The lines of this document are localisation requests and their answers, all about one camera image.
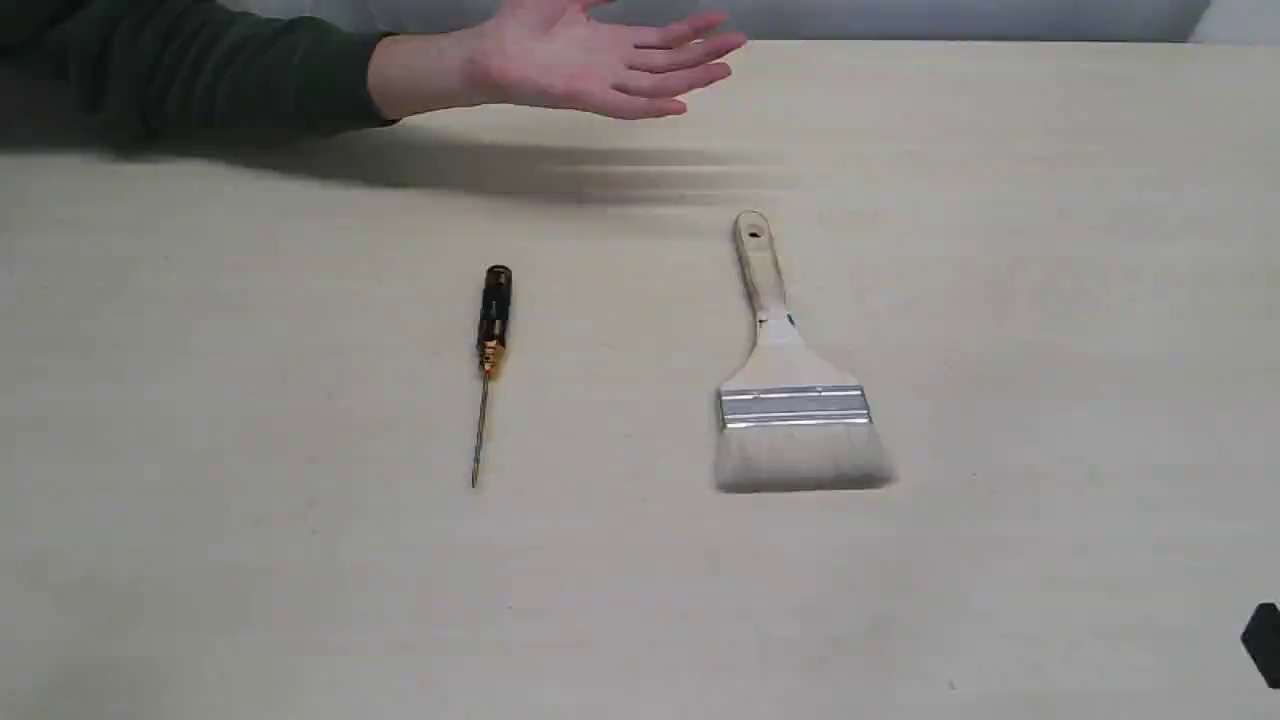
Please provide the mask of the forearm in green sleeve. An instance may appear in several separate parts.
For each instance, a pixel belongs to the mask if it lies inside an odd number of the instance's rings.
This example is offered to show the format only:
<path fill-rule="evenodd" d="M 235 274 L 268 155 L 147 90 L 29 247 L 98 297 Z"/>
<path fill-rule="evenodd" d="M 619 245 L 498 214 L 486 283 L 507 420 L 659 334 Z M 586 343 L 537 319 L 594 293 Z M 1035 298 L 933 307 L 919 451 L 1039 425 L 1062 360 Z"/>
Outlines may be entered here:
<path fill-rule="evenodd" d="M 462 33 L 357 32 L 216 1 L 5 1 L 3 63 L 128 141 L 330 135 L 500 95 Z"/>

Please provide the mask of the person's open bare hand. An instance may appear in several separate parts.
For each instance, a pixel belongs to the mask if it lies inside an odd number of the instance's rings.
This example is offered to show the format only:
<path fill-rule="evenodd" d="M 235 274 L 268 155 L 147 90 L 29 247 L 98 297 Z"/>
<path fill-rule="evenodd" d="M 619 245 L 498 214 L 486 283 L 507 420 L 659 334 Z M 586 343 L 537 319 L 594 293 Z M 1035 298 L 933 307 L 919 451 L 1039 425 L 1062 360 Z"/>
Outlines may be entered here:
<path fill-rule="evenodd" d="M 596 1 L 506 1 L 467 29 L 468 76 L 485 104 L 581 111 L 617 120 L 686 113 L 685 96 L 731 74 L 746 35 L 723 12 L 664 26 L 593 18 Z"/>

